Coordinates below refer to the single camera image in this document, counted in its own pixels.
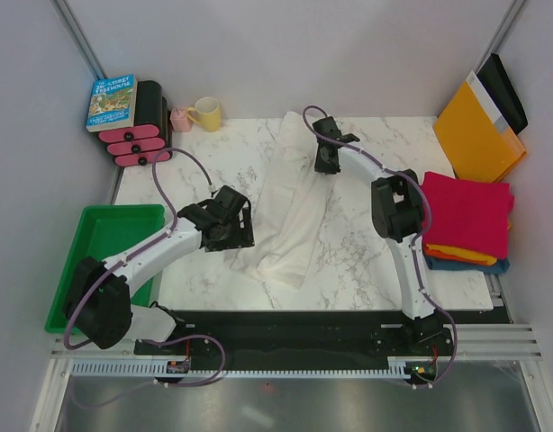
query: yellow mug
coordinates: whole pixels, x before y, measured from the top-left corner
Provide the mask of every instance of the yellow mug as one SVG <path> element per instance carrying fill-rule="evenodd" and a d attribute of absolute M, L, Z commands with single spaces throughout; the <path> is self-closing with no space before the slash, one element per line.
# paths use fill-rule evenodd
<path fill-rule="evenodd" d="M 221 105 L 213 97 L 203 97 L 194 107 L 186 109 L 186 117 L 201 126 L 207 132 L 216 132 L 221 128 Z"/>

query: red wire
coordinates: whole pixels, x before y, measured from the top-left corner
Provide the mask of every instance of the red wire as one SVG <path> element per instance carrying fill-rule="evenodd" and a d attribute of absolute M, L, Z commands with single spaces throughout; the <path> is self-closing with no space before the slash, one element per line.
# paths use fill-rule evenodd
<path fill-rule="evenodd" d="M 437 352 L 437 347 L 432 346 L 432 361 L 431 366 L 433 366 L 435 363 L 437 363 L 437 358 L 439 358 L 439 353 Z"/>

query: folded clothes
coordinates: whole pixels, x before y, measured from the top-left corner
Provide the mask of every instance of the folded clothes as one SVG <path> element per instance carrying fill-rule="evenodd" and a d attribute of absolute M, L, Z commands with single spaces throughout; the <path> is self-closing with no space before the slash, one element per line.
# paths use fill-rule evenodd
<path fill-rule="evenodd" d="M 504 259 L 508 213 L 514 205 L 506 183 L 479 183 L 427 173 L 422 190 L 432 211 L 424 244 L 453 246 Z"/>
<path fill-rule="evenodd" d="M 493 265 L 477 265 L 461 263 L 459 261 L 448 261 L 446 259 L 435 258 L 434 256 L 424 256 L 427 267 L 430 270 L 447 270 L 450 272 L 460 272 L 465 270 L 477 270 L 488 275 L 501 275 L 509 269 L 510 263 L 507 258 L 499 259 Z"/>
<path fill-rule="evenodd" d="M 495 256 L 481 254 L 474 250 L 454 246 L 424 245 L 424 252 L 431 257 L 452 259 L 463 263 L 479 264 L 481 266 L 492 266 L 497 261 Z"/>

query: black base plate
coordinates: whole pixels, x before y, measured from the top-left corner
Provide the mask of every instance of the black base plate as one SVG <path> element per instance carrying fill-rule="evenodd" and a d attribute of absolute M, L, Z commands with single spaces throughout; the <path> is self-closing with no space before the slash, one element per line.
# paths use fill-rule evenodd
<path fill-rule="evenodd" d="M 506 310 L 452 312 L 458 324 L 508 323 Z M 229 371 L 293 371 L 385 369 L 388 356 L 432 357 L 450 355 L 452 337 L 441 335 L 411 348 L 403 342 L 398 325 L 407 318 L 398 311 L 190 311 L 175 310 L 185 322 L 170 339 L 191 334 L 217 338 L 227 353 Z M 193 340 L 192 367 L 214 370 L 221 356 L 214 344 Z M 137 343 L 137 355 L 183 356 L 186 346 L 158 348 Z"/>

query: pink cup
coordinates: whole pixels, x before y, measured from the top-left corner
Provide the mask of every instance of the pink cup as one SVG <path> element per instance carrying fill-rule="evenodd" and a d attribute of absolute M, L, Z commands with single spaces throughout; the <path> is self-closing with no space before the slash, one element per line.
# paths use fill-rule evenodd
<path fill-rule="evenodd" d="M 175 132 L 190 132 L 193 128 L 193 123 L 186 116 L 185 108 L 173 108 L 170 113 L 170 122 Z"/>

